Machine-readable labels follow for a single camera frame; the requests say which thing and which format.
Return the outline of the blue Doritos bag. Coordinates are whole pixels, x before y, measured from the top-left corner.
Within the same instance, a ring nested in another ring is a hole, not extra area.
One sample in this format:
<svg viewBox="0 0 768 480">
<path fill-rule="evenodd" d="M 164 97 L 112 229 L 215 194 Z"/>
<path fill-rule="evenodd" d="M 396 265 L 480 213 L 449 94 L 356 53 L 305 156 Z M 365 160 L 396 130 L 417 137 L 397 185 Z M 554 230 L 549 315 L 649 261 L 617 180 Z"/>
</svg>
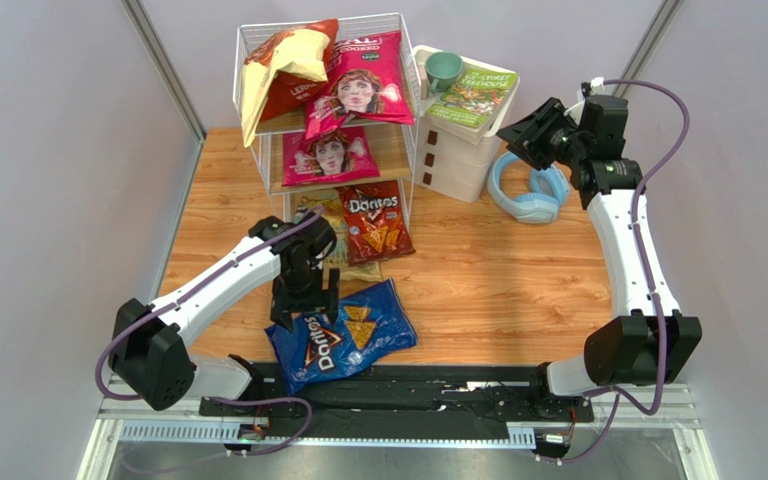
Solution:
<svg viewBox="0 0 768 480">
<path fill-rule="evenodd" d="M 290 330 L 272 325 L 265 332 L 289 395 L 354 376 L 418 344 L 391 279 L 341 299 L 334 317 L 299 315 Z"/>
</svg>

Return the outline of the red Doritos bag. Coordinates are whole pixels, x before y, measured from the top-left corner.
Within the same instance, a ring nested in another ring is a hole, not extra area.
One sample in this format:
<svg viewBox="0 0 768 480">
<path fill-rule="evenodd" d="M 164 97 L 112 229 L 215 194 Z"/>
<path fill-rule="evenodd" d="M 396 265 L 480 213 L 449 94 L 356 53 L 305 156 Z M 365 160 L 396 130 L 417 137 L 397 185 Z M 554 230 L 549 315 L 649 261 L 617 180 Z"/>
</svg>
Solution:
<svg viewBox="0 0 768 480">
<path fill-rule="evenodd" d="M 347 225 L 348 261 L 360 265 L 415 253 L 396 180 L 337 188 Z"/>
</svg>

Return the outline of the tan kettle chips bag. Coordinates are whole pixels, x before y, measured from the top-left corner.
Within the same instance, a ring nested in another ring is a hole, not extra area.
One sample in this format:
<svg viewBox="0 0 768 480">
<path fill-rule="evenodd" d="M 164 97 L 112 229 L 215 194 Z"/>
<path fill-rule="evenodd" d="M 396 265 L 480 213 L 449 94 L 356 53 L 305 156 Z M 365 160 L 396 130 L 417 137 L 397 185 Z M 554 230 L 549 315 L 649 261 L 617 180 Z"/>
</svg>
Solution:
<svg viewBox="0 0 768 480">
<path fill-rule="evenodd" d="M 335 231 L 337 243 L 333 252 L 326 258 L 325 270 L 339 268 L 342 280 L 366 282 L 383 280 L 378 262 L 354 266 L 349 263 L 348 226 L 343 217 L 342 202 L 336 189 L 328 188 L 291 194 L 290 201 L 293 210 L 293 222 L 301 220 L 309 209 L 321 206 L 324 210 L 323 218 L 330 223 Z"/>
</svg>

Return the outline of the pink Real chips bag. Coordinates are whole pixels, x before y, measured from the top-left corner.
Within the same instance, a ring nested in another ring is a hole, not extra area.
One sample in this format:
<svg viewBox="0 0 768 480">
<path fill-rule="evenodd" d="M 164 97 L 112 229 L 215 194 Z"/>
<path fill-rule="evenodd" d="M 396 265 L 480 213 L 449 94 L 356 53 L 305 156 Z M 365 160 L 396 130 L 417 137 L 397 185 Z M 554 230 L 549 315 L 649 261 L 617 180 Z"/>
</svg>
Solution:
<svg viewBox="0 0 768 480">
<path fill-rule="evenodd" d="M 401 40 L 402 33 L 392 30 L 335 44 L 327 85 L 305 106 L 307 140 L 339 129 L 353 118 L 414 122 L 401 84 Z"/>
<path fill-rule="evenodd" d="M 282 185 L 286 187 L 380 176 L 363 127 L 340 128 L 311 140 L 303 132 L 287 134 L 282 147 Z"/>
</svg>

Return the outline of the cream orange chips bag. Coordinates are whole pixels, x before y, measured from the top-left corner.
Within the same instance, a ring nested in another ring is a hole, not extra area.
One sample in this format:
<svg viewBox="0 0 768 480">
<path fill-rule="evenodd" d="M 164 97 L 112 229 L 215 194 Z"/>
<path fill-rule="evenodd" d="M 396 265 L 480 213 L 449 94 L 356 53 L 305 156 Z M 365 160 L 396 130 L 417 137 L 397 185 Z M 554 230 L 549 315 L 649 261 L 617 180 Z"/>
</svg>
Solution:
<svg viewBox="0 0 768 480">
<path fill-rule="evenodd" d="M 338 29 L 335 18 L 286 27 L 246 54 L 239 70 L 246 147 L 261 122 L 300 107 L 324 88 Z"/>
</svg>

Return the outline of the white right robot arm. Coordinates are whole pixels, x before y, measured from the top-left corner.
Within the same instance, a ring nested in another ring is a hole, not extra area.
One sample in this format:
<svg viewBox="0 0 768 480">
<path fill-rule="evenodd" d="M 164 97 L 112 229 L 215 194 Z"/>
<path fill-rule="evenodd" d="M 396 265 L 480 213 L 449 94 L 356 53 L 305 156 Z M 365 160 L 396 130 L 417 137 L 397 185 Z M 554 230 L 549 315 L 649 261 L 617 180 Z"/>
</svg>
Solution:
<svg viewBox="0 0 768 480">
<path fill-rule="evenodd" d="M 700 320 L 683 314 L 652 251 L 645 175 L 623 155 L 628 117 L 627 101 L 611 95 L 570 108 L 550 98 L 497 133 L 510 156 L 536 173 L 569 168 L 609 275 L 611 320 L 587 337 L 581 354 L 539 368 L 543 390 L 555 397 L 652 386 L 659 403 L 702 339 Z"/>
</svg>

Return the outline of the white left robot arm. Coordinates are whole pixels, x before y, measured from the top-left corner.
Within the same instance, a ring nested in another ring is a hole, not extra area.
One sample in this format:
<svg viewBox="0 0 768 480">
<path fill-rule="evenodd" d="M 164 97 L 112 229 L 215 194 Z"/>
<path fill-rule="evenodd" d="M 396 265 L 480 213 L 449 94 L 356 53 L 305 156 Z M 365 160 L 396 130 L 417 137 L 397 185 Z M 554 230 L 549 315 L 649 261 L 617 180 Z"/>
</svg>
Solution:
<svg viewBox="0 0 768 480">
<path fill-rule="evenodd" d="M 223 258 L 170 294 L 132 298 L 116 314 L 113 338 L 95 366 L 105 397 L 143 400 L 166 410 L 186 398 L 233 404 L 254 378 L 239 357 L 198 356 L 189 349 L 205 329 L 262 285 L 272 287 L 269 318 L 292 330 L 294 315 L 337 317 L 340 273 L 325 271 L 336 233 L 315 207 L 297 223 L 267 217 Z"/>
</svg>

